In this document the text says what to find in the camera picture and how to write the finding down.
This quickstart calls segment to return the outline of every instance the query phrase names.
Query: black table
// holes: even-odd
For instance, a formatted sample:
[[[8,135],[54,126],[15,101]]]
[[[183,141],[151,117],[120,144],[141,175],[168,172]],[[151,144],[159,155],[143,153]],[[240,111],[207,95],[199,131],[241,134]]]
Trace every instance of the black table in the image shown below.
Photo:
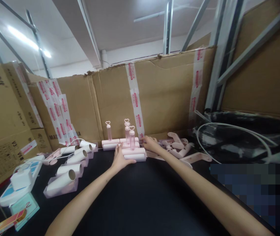
[[[32,190],[40,209],[19,232],[11,228],[5,235],[44,235],[58,213],[111,166],[113,156],[114,151],[100,150],[95,153],[79,178],[78,190],[50,199],[45,198],[43,191],[65,160],[60,159],[53,166],[42,165]],[[199,174],[228,192],[210,175],[209,163],[201,160],[192,166]],[[8,207],[4,211],[10,216]],[[147,158],[146,162],[129,165],[112,178],[73,235],[218,234],[229,235],[179,175],[165,161]]]

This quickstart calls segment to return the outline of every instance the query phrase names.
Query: cardboard tube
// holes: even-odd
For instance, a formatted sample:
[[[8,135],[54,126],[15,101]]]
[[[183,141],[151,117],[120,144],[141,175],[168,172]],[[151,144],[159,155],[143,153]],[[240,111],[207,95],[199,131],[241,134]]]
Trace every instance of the cardboard tube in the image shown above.
[[[139,148],[139,147],[140,147],[139,142],[136,142],[135,145],[136,145],[136,148]],[[122,148],[123,148],[123,149],[124,149],[124,148],[130,148],[130,144],[124,143],[123,146],[122,146]]]
[[[123,155],[134,155],[134,154],[145,154],[145,149],[143,147],[135,148],[131,150],[130,148],[122,149]]]
[[[75,150],[77,150],[77,149],[78,149],[78,146],[62,147],[62,148],[60,149],[60,152],[61,152],[62,154],[69,154],[69,153],[74,153]]]
[[[67,163],[68,164],[71,164],[71,163],[76,163],[76,162],[80,162],[82,160],[84,160],[85,158],[87,158],[87,153],[85,150],[81,150],[80,153],[77,153],[77,154],[74,154],[74,156],[72,156],[71,158],[69,158],[67,160]]]
[[[117,144],[104,144],[103,150],[104,151],[114,150],[116,148],[116,146],[117,146]]]
[[[91,153],[93,151],[92,145],[89,144],[87,146],[79,148],[79,149],[74,151],[74,154],[76,155],[76,154],[82,152],[83,150],[86,151],[86,153]]]
[[[124,155],[123,157],[126,160],[132,159],[132,160],[136,160],[137,162],[146,161],[145,154]]]
[[[80,142],[80,148],[85,147],[85,146],[87,146],[87,145],[91,145],[93,151],[94,151],[94,149],[96,148],[96,144],[94,144],[94,143],[90,143],[90,142],[87,142],[87,141],[84,141],[84,140],[82,140],[82,141]]]
[[[81,164],[74,164],[69,166],[61,166],[57,170],[57,175],[64,174],[69,170],[74,170],[76,174],[80,174],[82,172],[82,165]]]
[[[138,137],[135,137],[134,138],[136,142],[139,142],[139,138]],[[126,143],[127,140],[124,138],[124,139],[120,139],[120,143]]]
[[[74,180],[75,180],[75,172],[74,170],[71,169],[47,186],[47,194],[49,196],[55,195],[62,188],[64,188]]]
[[[103,140],[102,145],[104,144],[119,144],[120,140],[119,139],[112,139],[112,140]]]

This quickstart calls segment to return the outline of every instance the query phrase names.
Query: ceiling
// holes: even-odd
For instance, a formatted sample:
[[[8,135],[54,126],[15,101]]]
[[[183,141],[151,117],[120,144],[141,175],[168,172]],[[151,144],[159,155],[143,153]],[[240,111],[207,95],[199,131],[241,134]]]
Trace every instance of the ceiling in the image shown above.
[[[85,1],[95,40],[99,50],[113,50],[163,38],[164,16],[134,22],[134,19],[164,11],[166,0],[83,0]],[[45,57],[50,67],[87,60],[86,54],[73,36],[52,0],[5,0],[26,21],[25,10],[32,15],[40,32]],[[202,0],[174,0],[172,37],[186,35]],[[211,0],[198,27],[214,17],[217,0]],[[0,31],[32,70],[43,69],[38,50],[22,42],[8,30],[11,26],[35,42],[32,31],[0,4]],[[0,39],[4,62],[16,57]]]
[[[186,35],[203,0],[174,0],[172,37]],[[134,19],[165,10],[166,0],[85,0],[99,50],[113,50],[163,38],[164,15],[134,22]],[[201,27],[214,18],[217,0],[211,0]]]

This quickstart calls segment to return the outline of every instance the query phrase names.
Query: clear plastic packaging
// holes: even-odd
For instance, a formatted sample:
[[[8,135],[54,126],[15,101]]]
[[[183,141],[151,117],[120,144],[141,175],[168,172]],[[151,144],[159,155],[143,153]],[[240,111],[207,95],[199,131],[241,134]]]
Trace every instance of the clear plastic packaging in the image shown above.
[[[50,178],[50,180],[48,181],[48,184],[47,186],[52,183],[53,181],[55,181],[56,179],[58,179],[59,177],[52,177]],[[76,178],[74,181],[72,181],[70,184],[68,184],[67,186],[65,187],[62,187],[60,189],[54,189],[54,193],[50,193],[50,192],[47,192],[47,186],[45,187],[45,190],[44,190],[44,195],[46,198],[52,198],[52,197],[56,197],[56,196],[60,196],[60,195],[63,195],[63,194],[66,194],[66,193],[71,193],[71,192],[75,192],[78,190],[78,183],[79,183],[79,180]]]

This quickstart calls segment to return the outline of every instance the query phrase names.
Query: metal rack post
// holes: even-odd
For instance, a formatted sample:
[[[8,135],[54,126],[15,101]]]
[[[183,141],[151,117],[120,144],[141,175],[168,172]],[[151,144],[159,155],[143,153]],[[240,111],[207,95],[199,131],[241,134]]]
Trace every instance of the metal rack post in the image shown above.
[[[169,0],[166,4],[165,18],[164,18],[164,38],[163,38],[163,54],[169,54],[170,41],[172,37],[172,24],[173,24],[173,8],[174,1]]]

